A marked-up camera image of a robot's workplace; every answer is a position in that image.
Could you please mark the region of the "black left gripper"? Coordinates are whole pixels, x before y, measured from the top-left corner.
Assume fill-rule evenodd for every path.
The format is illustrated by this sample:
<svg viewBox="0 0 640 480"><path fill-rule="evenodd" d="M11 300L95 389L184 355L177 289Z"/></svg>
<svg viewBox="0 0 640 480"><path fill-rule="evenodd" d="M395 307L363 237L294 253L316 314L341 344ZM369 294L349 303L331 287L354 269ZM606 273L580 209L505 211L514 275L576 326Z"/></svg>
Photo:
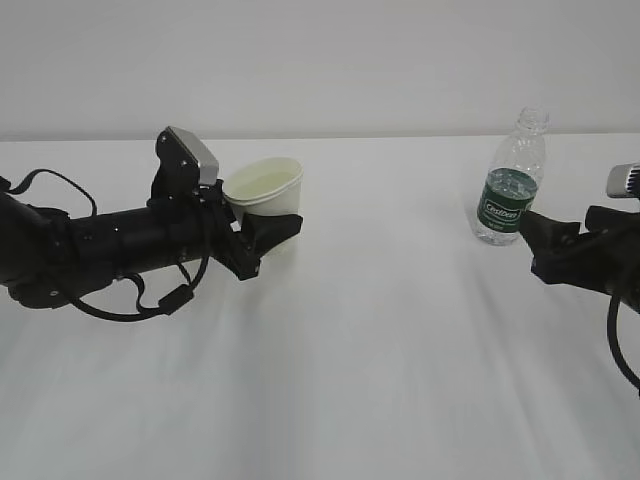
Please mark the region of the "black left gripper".
<svg viewBox="0 0 640 480"><path fill-rule="evenodd" d="M155 179L147 206L179 260L211 257L241 281L255 278L260 270L258 255L266 255L298 235L303 217L245 213L242 234L235 232L222 186L223 181L218 179L212 185L179 192L171 190L167 180Z"/></svg>

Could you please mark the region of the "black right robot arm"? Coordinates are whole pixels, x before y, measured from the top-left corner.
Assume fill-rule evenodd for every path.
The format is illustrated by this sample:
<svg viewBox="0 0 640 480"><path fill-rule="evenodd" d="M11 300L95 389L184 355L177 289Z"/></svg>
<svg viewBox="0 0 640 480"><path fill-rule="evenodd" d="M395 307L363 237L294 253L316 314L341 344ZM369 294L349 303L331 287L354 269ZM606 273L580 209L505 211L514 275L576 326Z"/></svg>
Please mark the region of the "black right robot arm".
<svg viewBox="0 0 640 480"><path fill-rule="evenodd" d="M566 284L612 295L639 310L639 215L603 206L585 220L562 222L524 213L520 233L533 258L531 272L548 285Z"/></svg>

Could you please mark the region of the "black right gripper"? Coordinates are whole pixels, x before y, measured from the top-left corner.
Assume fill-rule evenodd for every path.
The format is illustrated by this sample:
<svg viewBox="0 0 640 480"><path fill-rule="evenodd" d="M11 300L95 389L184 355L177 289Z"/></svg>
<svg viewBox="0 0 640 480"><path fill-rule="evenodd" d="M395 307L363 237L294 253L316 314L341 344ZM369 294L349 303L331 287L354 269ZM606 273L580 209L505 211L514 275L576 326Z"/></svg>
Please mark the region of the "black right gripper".
<svg viewBox="0 0 640 480"><path fill-rule="evenodd" d="M519 232L532 254L531 272L544 283L612 295L623 273L631 269L621 298L639 298L637 213L593 205L580 223L528 210L521 216Z"/></svg>

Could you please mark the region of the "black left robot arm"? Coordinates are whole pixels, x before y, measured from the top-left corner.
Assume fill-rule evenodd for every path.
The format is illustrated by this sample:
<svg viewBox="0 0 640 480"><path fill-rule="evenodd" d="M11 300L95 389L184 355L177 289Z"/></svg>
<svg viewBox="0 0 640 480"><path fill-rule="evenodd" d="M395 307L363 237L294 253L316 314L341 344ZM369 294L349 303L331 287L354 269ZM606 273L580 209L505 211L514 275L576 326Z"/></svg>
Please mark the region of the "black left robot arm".
<svg viewBox="0 0 640 480"><path fill-rule="evenodd" d="M1 195L1 284L26 308L73 305L105 320L136 322L169 315L188 303L215 260L239 280L259 274L262 257L301 231L298 214L246 214L239 230L221 186L152 198L143 208L73 219L63 210L35 207ZM196 275L154 307L112 313L84 296L115 280L144 287L144 272L199 261Z"/></svg>

